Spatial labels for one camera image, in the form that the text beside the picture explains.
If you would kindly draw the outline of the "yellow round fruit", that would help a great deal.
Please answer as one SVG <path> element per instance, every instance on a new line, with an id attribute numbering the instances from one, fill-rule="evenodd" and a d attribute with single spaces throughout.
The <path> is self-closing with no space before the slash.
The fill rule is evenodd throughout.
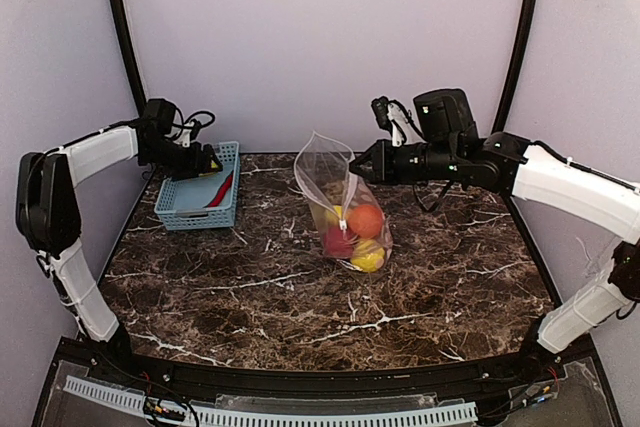
<path id="1" fill-rule="evenodd" d="M 359 271 L 373 273 L 386 261 L 384 247 L 374 239 L 362 239 L 354 247 L 350 263 Z"/>

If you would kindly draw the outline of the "red fruit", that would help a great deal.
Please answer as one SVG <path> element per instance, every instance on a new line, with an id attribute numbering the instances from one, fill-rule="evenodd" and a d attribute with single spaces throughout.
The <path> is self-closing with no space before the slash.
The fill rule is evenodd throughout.
<path id="1" fill-rule="evenodd" d="M 358 236 L 349 228 L 342 230 L 339 226 L 331 226 L 322 236 L 324 252 L 327 256 L 339 259 L 350 258 L 353 254 Z"/>

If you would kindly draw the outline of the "black frame post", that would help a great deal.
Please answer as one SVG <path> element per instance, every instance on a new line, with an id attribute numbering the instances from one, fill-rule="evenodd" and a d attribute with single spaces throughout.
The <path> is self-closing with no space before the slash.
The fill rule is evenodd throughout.
<path id="1" fill-rule="evenodd" d="M 132 99 L 137 113 L 141 115 L 146 105 L 147 98 L 134 52 L 125 2 L 124 0 L 109 0 L 109 5 Z"/>
<path id="2" fill-rule="evenodd" d="M 513 47 L 491 132 L 505 129 L 527 51 L 537 0 L 522 0 Z"/>

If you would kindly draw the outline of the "black front table rail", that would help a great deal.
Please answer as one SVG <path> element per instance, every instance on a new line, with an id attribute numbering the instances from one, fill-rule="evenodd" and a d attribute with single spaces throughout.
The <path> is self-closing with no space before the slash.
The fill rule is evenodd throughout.
<path id="1" fill-rule="evenodd" d="M 215 367 L 162 360 L 132 352 L 126 334 L 110 342 L 84 339 L 94 364 L 90 371 L 104 380 L 125 379 L 152 394 L 180 400 L 212 400 L 223 394 L 301 400 L 355 400 L 435 393 L 445 400 L 476 400 L 489 417 L 535 402 L 560 390 L 562 369 L 538 355 L 508 354 L 482 361 L 363 372 L 285 372 Z"/>

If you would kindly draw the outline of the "orange fruit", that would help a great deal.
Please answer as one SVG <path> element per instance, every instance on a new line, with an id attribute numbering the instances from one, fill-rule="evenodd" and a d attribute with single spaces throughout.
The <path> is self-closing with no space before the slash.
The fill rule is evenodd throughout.
<path id="1" fill-rule="evenodd" d="M 384 214 L 376 205 L 363 204 L 350 209 L 346 220 L 351 231 L 361 238 L 371 239 L 380 234 L 384 225 Z"/>

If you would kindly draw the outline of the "blue plastic basket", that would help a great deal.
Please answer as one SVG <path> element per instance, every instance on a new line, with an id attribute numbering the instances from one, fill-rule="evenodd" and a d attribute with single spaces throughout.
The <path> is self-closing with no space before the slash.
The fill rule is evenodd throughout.
<path id="1" fill-rule="evenodd" d="M 168 231 L 230 228 L 235 225 L 240 180 L 240 144 L 221 142 L 215 153 L 221 172 L 187 180 L 165 179 L 160 187 L 154 213 Z M 206 208 L 227 175 L 233 171 L 233 185 L 222 203 Z"/>

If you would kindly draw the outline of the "clear zip top bag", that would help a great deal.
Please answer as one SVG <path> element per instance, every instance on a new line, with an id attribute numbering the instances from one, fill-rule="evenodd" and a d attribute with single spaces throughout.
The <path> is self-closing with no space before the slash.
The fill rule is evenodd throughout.
<path id="1" fill-rule="evenodd" d="M 364 179 L 349 170 L 349 163 L 354 158 L 354 152 L 346 144 L 314 132 L 294 160 L 294 176 L 308 202 L 324 256 L 339 262 L 353 272 L 373 274 L 380 271 L 388 262 L 392 253 L 393 240 L 387 217 L 379 202 Z M 329 228 L 323 222 L 325 209 L 329 210 L 333 205 L 340 205 L 346 222 L 346 227 L 342 230 L 346 230 L 349 228 L 346 220 L 348 211 L 363 204 L 376 205 L 384 214 L 384 225 L 380 234 L 371 239 L 384 247 L 386 261 L 378 271 L 373 273 L 357 270 L 350 263 L 351 257 L 339 259 L 327 256 L 322 244 L 322 236 Z"/>

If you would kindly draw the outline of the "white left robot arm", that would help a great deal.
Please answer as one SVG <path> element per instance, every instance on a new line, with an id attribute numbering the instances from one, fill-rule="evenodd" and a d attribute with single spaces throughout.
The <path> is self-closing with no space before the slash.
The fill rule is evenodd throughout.
<path id="1" fill-rule="evenodd" d="M 46 152 L 29 152 L 19 164 L 15 220 L 62 305 L 82 334 L 109 343 L 122 329 L 90 271 L 81 242 L 76 196 L 85 180 L 121 162 L 160 166 L 174 179 L 221 171 L 215 149 L 201 144 L 201 130 L 216 120 L 210 111 L 183 117 L 172 102 L 155 98 L 140 117 L 116 122 Z"/>

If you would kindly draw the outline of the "black right frame post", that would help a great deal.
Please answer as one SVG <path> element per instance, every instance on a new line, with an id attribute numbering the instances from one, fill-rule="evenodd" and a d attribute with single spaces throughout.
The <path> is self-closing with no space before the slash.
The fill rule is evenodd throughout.
<path id="1" fill-rule="evenodd" d="M 505 129 L 527 51 L 537 0 L 522 0 L 513 47 L 491 132 Z"/>

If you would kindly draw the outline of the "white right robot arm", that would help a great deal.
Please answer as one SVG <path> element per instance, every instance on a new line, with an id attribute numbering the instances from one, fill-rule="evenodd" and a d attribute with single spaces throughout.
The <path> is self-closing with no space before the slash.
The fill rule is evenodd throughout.
<path id="1" fill-rule="evenodd" d="M 639 302 L 639 186 L 564 157 L 540 140 L 506 132 L 479 136 L 466 94 L 418 95 L 410 115 L 398 101 L 374 99 L 380 129 L 390 134 L 350 163 L 372 184 L 443 181 L 462 188 L 545 204 L 620 238 L 611 260 L 568 301 L 533 327 L 533 342 L 553 354 L 620 309 Z"/>

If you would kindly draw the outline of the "black left frame post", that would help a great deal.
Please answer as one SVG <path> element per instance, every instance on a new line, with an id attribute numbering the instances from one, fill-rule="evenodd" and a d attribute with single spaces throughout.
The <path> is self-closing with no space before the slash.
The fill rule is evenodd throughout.
<path id="1" fill-rule="evenodd" d="M 109 0 L 109 5 L 132 99 L 137 113 L 141 115 L 146 105 L 147 98 L 134 52 L 125 2 L 124 0 Z"/>

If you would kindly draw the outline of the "red chili pepper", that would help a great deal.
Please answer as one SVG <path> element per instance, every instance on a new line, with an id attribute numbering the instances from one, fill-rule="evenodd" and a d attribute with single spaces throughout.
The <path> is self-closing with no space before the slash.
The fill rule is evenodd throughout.
<path id="1" fill-rule="evenodd" d="M 214 197 L 206 204 L 206 208 L 218 207 L 233 185 L 234 172 L 231 171 L 216 191 Z"/>

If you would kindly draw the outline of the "yellow oblong fruit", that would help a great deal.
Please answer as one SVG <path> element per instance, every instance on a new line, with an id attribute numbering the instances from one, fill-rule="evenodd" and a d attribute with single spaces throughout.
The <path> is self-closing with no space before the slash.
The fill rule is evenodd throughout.
<path id="1" fill-rule="evenodd" d="M 340 205 L 333 205 L 329 210 L 323 211 L 323 222 L 327 227 L 345 229 L 346 222 L 343 219 L 343 209 Z"/>

